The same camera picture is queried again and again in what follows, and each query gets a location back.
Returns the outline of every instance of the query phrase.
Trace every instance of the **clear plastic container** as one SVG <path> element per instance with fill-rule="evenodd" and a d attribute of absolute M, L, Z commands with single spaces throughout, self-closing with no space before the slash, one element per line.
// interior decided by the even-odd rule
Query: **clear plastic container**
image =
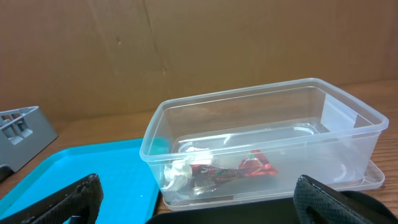
<path fill-rule="evenodd" d="M 174 210 L 286 197 L 302 174 L 336 189 L 362 190 L 379 186 L 363 184 L 387 127 L 388 119 L 362 101 L 308 78 L 165 101 L 140 155 Z M 236 169 L 261 156 L 277 174 L 198 181 L 192 168 Z"/>

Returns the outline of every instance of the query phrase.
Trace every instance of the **container lid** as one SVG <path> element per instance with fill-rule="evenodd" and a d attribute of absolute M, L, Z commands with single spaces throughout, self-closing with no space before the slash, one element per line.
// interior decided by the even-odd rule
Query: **container lid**
<path fill-rule="evenodd" d="M 329 185 L 329 187 L 337 190 L 370 190 L 379 188 L 384 182 L 383 172 L 372 162 L 369 161 L 364 178 L 357 182 L 346 182 L 340 184 Z M 210 202 L 202 203 L 184 203 L 184 202 L 167 202 L 164 200 L 167 208 L 173 211 L 191 210 L 199 208 L 220 207 L 226 205 L 237 205 L 241 203 L 260 202 L 265 200 L 275 200 L 287 197 L 293 197 L 294 189 L 283 189 L 270 192 L 250 193 L 243 195 L 235 195 L 230 197 L 212 198 Z"/>

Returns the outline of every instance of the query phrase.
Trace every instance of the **turquoise plastic tray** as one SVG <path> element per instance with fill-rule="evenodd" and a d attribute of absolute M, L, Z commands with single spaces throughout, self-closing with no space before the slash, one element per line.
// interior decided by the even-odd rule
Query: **turquoise plastic tray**
<path fill-rule="evenodd" d="M 0 200 L 0 219 L 95 173 L 104 192 L 96 223 L 145 223 L 159 188 L 139 156 L 141 143 L 135 139 L 79 146 L 50 156 Z"/>

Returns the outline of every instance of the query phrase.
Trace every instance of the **brown cardboard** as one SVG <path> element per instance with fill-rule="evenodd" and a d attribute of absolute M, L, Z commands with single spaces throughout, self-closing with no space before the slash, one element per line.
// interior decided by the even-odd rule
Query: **brown cardboard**
<path fill-rule="evenodd" d="M 393 0 L 0 2 L 1 110 L 52 120 L 305 77 L 397 78 Z"/>

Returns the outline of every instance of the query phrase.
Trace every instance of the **gray holder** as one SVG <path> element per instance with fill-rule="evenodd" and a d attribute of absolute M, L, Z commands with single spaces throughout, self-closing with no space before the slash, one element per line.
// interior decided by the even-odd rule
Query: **gray holder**
<path fill-rule="evenodd" d="M 38 106 L 0 112 L 0 168 L 17 172 L 56 137 Z"/>

